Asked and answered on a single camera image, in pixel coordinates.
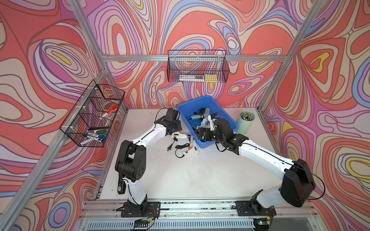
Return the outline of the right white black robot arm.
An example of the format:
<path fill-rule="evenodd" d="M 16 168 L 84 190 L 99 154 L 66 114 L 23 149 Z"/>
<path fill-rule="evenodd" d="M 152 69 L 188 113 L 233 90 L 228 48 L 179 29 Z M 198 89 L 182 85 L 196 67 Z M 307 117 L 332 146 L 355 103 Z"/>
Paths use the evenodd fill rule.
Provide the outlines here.
<path fill-rule="evenodd" d="M 221 144 L 224 150 L 256 162 L 282 181 L 268 190 L 259 190 L 251 199 L 252 208 L 270 208 L 286 203 L 300 208 L 316 187 L 313 173 L 304 160 L 281 157 L 247 136 L 234 133 L 229 121 L 224 118 L 213 120 L 208 128 L 196 129 L 195 134 L 200 141 Z"/>

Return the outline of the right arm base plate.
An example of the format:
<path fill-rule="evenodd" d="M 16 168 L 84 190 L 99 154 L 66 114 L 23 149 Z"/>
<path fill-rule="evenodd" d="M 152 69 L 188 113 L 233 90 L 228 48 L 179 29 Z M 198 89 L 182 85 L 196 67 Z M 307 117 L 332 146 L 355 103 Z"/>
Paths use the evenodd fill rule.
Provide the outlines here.
<path fill-rule="evenodd" d="M 235 209 L 240 217 L 274 217 L 277 215 L 275 208 L 264 208 L 255 201 L 236 201 Z"/>

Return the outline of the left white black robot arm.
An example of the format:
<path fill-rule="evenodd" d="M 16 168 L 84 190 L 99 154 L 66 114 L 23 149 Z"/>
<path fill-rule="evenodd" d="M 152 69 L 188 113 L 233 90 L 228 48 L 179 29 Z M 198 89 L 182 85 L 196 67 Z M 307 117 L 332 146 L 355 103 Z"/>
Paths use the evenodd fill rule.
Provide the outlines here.
<path fill-rule="evenodd" d="M 140 179 L 146 170 L 146 151 L 160 139 L 182 130 L 179 111 L 168 108 L 166 115 L 156 119 L 153 126 L 138 138 L 124 140 L 115 163 L 118 173 L 117 193 L 125 194 L 128 190 L 128 203 L 131 206 L 145 207 L 147 194 Z"/>

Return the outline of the large mint glue gun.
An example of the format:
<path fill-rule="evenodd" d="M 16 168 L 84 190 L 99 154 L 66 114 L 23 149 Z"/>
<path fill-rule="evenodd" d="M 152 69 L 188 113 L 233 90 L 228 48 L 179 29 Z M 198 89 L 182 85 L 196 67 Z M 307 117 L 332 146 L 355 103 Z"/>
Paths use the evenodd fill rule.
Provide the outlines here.
<path fill-rule="evenodd" d="M 203 121 L 204 119 L 208 120 L 208 116 L 210 115 L 210 108 L 201 108 L 198 111 L 194 112 L 194 114 L 188 119 L 190 120 L 196 120 L 200 119 Z"/>

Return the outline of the white orange glue gun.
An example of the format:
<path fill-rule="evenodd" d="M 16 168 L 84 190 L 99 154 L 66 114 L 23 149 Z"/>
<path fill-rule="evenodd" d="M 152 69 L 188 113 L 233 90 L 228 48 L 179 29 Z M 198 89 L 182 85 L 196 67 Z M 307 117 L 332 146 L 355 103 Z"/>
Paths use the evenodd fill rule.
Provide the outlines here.
<path fill-rule="evenodd" d="M 199 154 L 199 148 L 195 140 L 175 147 L 175 156 L 177 158 L 183 158 L 189 154 Z"/>

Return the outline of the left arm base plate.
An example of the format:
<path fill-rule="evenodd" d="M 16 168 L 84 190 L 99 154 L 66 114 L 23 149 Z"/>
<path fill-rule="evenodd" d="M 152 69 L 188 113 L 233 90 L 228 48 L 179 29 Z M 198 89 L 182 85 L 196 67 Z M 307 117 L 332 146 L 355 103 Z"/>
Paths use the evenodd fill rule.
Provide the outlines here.
<path fill-rule="evenodd" d="M 121 212 L 122 218 L 158 218 L 161 212 L 161 203 L 144 202 L 143 205 L 137 205 L 127 201 L 117 211 Z"/>

